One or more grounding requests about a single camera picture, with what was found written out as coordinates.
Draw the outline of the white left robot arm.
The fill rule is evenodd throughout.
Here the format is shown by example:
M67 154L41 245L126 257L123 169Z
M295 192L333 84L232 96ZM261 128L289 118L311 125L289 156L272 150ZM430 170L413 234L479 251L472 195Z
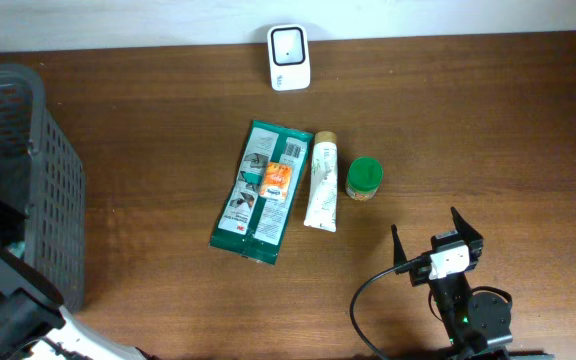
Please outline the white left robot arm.
M0 359L150 359L77 321L59 291L0 247Z

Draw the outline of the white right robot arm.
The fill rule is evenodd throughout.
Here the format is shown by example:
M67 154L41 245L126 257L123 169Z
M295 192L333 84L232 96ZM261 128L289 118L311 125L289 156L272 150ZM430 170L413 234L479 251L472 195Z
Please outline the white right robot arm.
M396 226L394 272L407 273L412 286L429 287L428 304L442 322L451 346L442 350L446 359L552 359L544 352L511 353L510 325L513 299L510 293L491 286L472 287L466 273L482 256L484 237L450 209L454 229L431 237L431 249L409 259Z

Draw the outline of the green 3M package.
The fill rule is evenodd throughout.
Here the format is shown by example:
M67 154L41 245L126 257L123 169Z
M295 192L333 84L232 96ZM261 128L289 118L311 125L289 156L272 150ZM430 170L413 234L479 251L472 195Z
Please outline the green 3M package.
M314 135L255 120L243 147L230 194L209 245L257 262L276 263ZM290 169L286 188L261 194L270 165Z

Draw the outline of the white cream tube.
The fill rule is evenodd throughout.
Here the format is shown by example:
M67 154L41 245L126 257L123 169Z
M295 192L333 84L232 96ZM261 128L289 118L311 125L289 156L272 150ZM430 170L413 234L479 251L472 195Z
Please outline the white cream tube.
M312 149L310 192L304 225L335 232L337 195L337 136L330 131L320 131L315 134Z

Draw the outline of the green lid jar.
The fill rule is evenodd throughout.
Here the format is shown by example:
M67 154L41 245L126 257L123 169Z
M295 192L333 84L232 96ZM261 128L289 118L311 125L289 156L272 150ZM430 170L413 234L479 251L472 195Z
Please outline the green lid jar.
M375 196L379 189L383 175L383 168L377 159L359 157L350 165L345 191L354 200L369 200Z

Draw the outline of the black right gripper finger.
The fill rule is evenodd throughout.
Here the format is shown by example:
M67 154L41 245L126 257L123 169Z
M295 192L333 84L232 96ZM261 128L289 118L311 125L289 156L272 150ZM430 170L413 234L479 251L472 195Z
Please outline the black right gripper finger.
M450 210L455 230L461 235L466 245L471 250L482 250L483 236L464 220L455 207L451 207Z
M391 226L391 233L393 239L393 266L395 268L401 268L404 266L408 260L402 245L402 242L399 238L398 229L395 224Z

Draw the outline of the orange small packet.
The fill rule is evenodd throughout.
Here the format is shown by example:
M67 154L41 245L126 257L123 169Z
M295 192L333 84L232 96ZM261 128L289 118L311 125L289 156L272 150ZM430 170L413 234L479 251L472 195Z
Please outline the orange small packet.
M259 188L259 195L280 203L286 201L292 179L290 165L269 162Z

